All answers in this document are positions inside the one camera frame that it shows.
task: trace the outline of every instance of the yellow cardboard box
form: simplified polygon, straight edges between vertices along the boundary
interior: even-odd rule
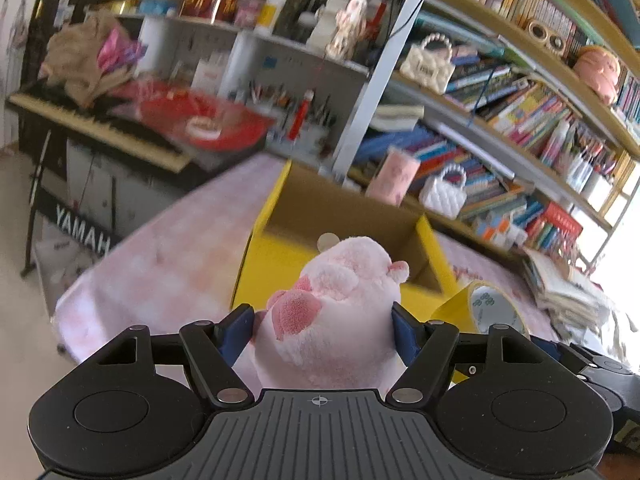
[[[255,221],[232,307],[248,303],[262,309],[276,290],[291,288],[318,254],[319,236],[327,232],[341,240],[368,236],[393,261],[409,263],[402,306],[419,320],[427,321],[460,290],[424,216],[343,189],[288,162]]]

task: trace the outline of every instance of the pink plush toy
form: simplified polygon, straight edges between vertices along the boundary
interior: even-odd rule
[[[620,63],[617,58],[601,46],[591,45],[580,50],[580,58],[574,72],[598,95],[600,100],[611,105],[618,97]]]
[[[260,385],[386,394],[405,370],[394,346],[391,307],[408,277],[406,262],[392,263],[366,237],[316,256],[291,290],[276,292],[267,310],[257,312],[252,357]]]

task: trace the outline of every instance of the white handbag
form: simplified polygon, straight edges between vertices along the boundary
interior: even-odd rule
[[[444,176],[450,171],[458,172],[462,177],[457,186],[444,180]],[[457,164],[450,164],[439,175],[427,179],[418,199],[424,208],[455,219],[465,205],[465,184],[465,170]]]
[[[446,58],[425,49],[431,41],[441,41],[445,44]],[[451,63],[452,56],[453,51],[449,38],[443,34],[431,34],[424,38],[420,46],[411,46],[409,55],[400,66],[400,73],[417,82],[420,86],[429,88],[438,94],[444,94],[455,69]]]

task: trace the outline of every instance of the stack of paper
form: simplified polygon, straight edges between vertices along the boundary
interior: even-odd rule
[[[587,330],[599,334],[611,311],[604,293],[578,272],[572,274],[571,281],[565,280],[549,257],[525,251],[529,257],[526,277],[538,308],[549,312],[560,337],[575,340],[577,336],[584,337]]]

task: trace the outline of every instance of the pink bedsheet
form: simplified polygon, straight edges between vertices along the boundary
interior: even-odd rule
[[[84,273],[56,306],[54,323],[70,355],[82,362],[133,324],[161,334],[198,319],[222,319],[252,225],[283,165],[266,153],[253,156],[175,203]],[[440,235],[440,243],[453,266],[466,262],[510,294],[533,333],[552,336],[520,278],[450,238]]]

